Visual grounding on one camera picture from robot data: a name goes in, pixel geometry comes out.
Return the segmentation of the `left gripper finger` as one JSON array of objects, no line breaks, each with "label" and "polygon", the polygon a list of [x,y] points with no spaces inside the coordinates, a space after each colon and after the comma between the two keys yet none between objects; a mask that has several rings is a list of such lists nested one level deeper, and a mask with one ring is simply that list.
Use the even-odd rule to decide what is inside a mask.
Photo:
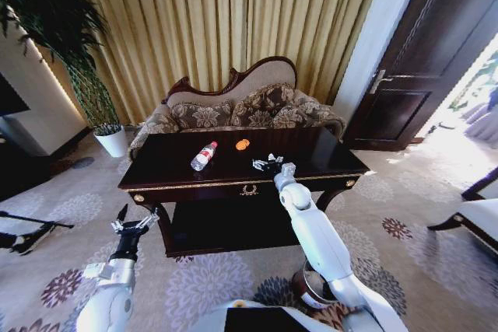
[{"label": "left gripper finger", "polygon": [[118,212],[117,218],[111,223],[111,226],[115,232],[120,232],[124,229],[124,223],[127,211],[128,211],[128,205],[125,204],[124,207]]},{"label": "left gripper finger", "polygon": [[159,216],[157,215],[157,210],[154,209],[148,216],[140,220],[135,228],[139,231],[148,231],[151,226],[153,226],[158,220]]}]

